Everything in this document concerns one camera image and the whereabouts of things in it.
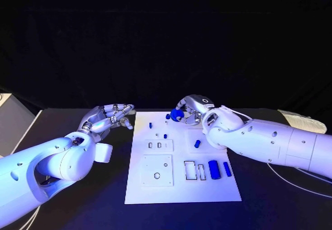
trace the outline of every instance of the white robotic arm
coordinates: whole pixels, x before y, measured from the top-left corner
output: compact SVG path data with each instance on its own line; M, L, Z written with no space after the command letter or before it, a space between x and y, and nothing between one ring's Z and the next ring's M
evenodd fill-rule
M124 116L130 113L133 105L95 107L83 116L76 132L0 159L0 228L86 176L94 161L109 161L112 146L98 142L111 128L133 129ZM52 177L49 184L36 181L34 170Z
M229 148L236 154L261 162L297 167L332 178L330 135L251 119L245 115L248 120L242 121L234 110L225 106L215 108L210 100L199 95L186 96L176 110L182 106L190 116L177 116L177 121L187 123L195 117L197 124L202 120L203 133L215 148Z

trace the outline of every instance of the black table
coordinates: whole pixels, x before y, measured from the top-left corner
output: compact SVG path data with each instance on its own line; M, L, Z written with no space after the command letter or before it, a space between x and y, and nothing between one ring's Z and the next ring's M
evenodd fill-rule
M236 111L252 118L287 124L274 110ZM86 112L88 109L46 109L16 151L75 131ZM242 202L125 205L131 141L133 130L115 128L102 141L114 146L109 163L95 162L88 176L40 206L31 230L332 229L332 199L291 186L265 163L232 151L228 151L228 156ZM273 168L290 182L332 196L330 184L293 168ZM17 230L31 213L3 230Z

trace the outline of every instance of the circular hole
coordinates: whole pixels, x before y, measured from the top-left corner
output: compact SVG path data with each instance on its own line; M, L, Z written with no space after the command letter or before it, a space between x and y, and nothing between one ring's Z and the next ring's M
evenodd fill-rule
M159 179L160 178L160 174L156 172L154 173L154 178Z

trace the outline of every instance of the small blue piece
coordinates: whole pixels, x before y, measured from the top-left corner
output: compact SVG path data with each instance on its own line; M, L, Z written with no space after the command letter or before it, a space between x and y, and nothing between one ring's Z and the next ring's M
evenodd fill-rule
M196 149L199 148L199 144L200 144L200 141L196 140L196 143L195 143L195 148L196 148Z
M183 113L182 110L173 109L173 110L170 111L170 118L172 118L173 121L179 122L179 121L176 120L176 117L184 117L184 113Z
M223 167L225 167L225 170L226 170L226 176L232 176L226 162L223 162Z
M209 173L212 180L218 180L221 178L219 175L219 167L216 161L209 161Z

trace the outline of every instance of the black backdrop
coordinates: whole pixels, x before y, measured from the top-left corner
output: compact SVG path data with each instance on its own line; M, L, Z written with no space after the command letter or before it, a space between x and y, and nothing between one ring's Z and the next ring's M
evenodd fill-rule
M1 2L0 88L37 108L187 94L330 126L330 1Z

